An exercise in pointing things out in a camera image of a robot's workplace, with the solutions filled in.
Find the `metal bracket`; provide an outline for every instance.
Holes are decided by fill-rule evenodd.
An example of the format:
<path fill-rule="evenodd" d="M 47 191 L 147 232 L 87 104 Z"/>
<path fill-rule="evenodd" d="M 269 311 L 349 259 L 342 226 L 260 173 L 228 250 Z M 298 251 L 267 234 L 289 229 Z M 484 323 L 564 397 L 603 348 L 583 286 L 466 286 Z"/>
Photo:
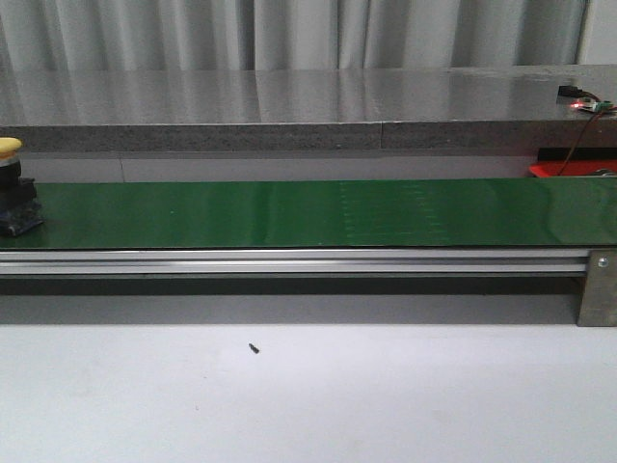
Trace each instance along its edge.
<path fill-rule="evenodd" d="M 617 249 L 589 254 L 578 326 L 617 326 Z"/>

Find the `yellow button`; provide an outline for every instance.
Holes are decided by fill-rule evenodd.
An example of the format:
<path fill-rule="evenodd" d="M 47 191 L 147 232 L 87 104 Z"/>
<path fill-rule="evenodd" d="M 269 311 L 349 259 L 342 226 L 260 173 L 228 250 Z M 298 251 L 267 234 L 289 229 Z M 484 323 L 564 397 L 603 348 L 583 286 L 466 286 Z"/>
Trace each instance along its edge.
<path fill-rule="evenodd" d="M 21 140 L 17 138 L 0 137 L 0 154 L 21 148 Z"/>

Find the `white curtain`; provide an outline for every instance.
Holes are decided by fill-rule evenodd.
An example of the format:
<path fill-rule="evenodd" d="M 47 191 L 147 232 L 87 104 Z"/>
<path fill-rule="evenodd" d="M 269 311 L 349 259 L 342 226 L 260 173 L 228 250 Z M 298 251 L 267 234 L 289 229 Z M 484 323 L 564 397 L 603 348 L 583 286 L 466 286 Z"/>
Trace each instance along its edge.
<path fill-rule="evenodd" d="M 586 0 L 0 0 L 0 69 L 572 64 Z"/>

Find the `red object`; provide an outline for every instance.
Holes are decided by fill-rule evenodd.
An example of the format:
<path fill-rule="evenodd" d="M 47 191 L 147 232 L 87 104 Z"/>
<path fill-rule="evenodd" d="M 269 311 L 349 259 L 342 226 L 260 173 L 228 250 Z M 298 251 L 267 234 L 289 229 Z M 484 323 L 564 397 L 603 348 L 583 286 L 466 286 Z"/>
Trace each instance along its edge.
<path fill-rule="evenodd" d="M 563 161 L 540 161 L 529 166 L 529 172 L 536 177 L 555 177 L 563 166 Z M 588 176 L 599 169 L 617 172 L 617 159 L 603 161 L 570 161 L 563 173 L 567 176 Z"/>

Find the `green conveyor belt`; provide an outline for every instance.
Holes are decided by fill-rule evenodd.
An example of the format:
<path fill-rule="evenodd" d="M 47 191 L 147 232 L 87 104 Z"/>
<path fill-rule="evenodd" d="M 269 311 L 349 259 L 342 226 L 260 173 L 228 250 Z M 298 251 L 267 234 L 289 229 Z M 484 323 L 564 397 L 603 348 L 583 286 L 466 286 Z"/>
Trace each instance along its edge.
<path fill-rule="evenodd" d="M 615 178 L 39 184 L 3 249 L 617 244 Z"/>

